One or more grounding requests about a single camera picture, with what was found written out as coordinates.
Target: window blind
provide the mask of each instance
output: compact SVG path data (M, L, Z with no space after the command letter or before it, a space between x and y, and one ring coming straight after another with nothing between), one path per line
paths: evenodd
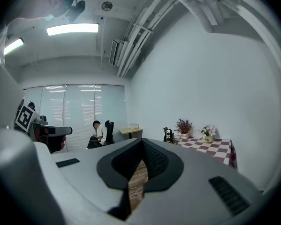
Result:
M125 89L123 86L95 86L95 120L114 122L113 139L124 140L119 130L127 127Z
M63 126L63 98L65 85L43 87L40 115L46 116L48 125Z
M64 96L64 126L73 128L66 136L68 151L86 149L94 133L94 85L67 85Z
M39 113L39 109L40 109L41 93L42 93L42 87L27 88L24 97L24 104L28 105L30 102L33 102L35 104L35 112L37 113Z

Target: ceiling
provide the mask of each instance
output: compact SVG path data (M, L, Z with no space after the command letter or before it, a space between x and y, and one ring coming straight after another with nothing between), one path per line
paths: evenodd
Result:
M69 33L49 37L46 28L68 24L67 18L62 16L50 21L17 19L9 26L6 45L18 38L24 40L24 45L6 55L6 64L15 67L56 57L101 56L102 42L104 57L108 57L112 40L124 37L129 22L142 0L84 1L85 11L75 23L99 23L98 33ZM105 12L101 9L101 4L105 1L112 2L112 10ZM147 0L143 7L147 7L151 2L152 0Z

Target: white wall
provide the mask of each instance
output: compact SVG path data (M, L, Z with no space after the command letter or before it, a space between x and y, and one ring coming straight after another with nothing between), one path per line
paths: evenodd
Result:
M127 120L131 114L130 80L116 76L117 67L111 66L104 58L101 68L98 57L63 57L43 60L36 66L26 65L18 83L23 89L58 84L96 83L125 86Z
M13 79L18 82L21 78L21 72L23 70L23 67L17 66L17 67L11 67L7 64L5 65L5 69L9 72L9 74L13 77Z
M214 124L231 138L238 171L264 189L281 155L281 77L242 18L204 32L187 13L155 45L131 81L132 122L162 140L178 118Z

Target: ceiling light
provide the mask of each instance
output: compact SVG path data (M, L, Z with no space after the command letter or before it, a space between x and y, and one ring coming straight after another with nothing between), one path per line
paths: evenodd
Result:
M63 86L52 86L52 87L46 87L46 89L57 89L57 88L63 88Z
M81 90L81 92L101 92L102 90L96 90L96 89L92 89L92 90Z
M78 87L89 87L89 88L93 88L94 85L78 85Z
M98 30L97 23L67 24L46 29L49 36L68 32L98 32Z
M49 92L66 92L66 90L56 90L56 91L49 91Z
M8 45L7 47L5 47L4 54L5 55L8 54L12 50L20 47L21 45L23 45L23 40L20 38L20 39L16 40L15 42L11 43L10 45Z

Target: potted plant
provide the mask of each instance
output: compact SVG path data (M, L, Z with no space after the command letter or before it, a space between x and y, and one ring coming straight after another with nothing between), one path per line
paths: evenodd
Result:
M204 143L212 143L213 142L213 135L215 135L215 126L214 125L207 125L202 129L198 130L201 134L201 139Z
M189 137L189 132L192 130L192 123L189 120L183 120L179 118L179 121L176 123L176 128L178 133L181 133L182 139L187 139Z

